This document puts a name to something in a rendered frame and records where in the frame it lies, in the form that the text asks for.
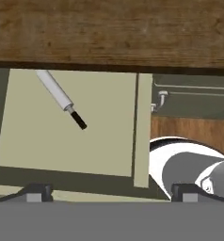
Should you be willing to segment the olive drawer with beige inside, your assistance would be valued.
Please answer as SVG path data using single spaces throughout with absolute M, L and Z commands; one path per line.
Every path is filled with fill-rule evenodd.
M 87 127 L 59 108 L 35 71 L 0 69 L 0 194 L 42 183 L 64 201 L 165 200 L 149 175 L 151 76 L 53 75 Z

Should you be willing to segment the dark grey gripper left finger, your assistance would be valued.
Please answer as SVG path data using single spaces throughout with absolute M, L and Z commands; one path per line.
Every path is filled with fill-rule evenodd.
M 51 202 L 54 200 L 53 186 L 50 184 L 29 184 L 19 190 L 1 197 L 0 202 L 4 201 L 23 201 L 23 202 Z

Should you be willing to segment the white and grey round object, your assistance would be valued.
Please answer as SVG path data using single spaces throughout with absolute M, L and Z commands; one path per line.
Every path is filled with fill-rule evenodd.
M 207 194 L 224 198 L 224 153 L 196 140 L 152 139 L 149 175 L 169 200 L 174 184 L 193 184 Z

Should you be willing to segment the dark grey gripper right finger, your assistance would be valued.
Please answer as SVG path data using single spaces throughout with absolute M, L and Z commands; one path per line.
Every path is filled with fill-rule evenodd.
M 171 200 L 177 202 L 224 202 L 223 197 L 209 194 L 195 184 L 173 184 Z

